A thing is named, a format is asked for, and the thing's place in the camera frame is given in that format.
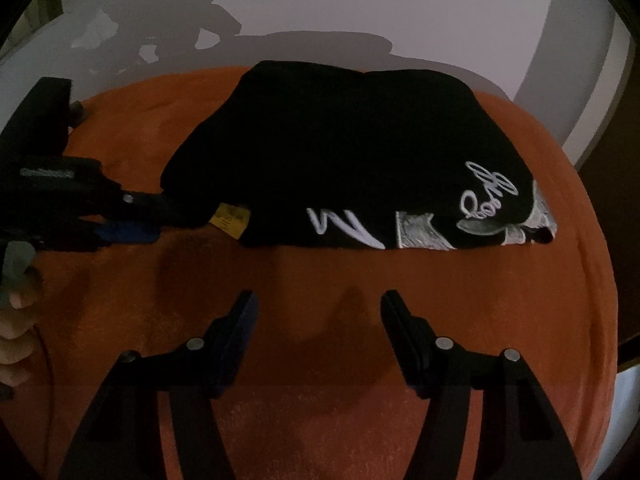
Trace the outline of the person's left hand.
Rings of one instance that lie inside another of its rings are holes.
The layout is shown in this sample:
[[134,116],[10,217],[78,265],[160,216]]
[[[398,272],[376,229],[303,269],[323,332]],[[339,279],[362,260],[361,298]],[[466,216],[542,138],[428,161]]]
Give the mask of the person's left hand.
[[28,360],[36,350],[36,303],[42,279],[34,266],[1,283],[1,385],[10,388],[29,378]]

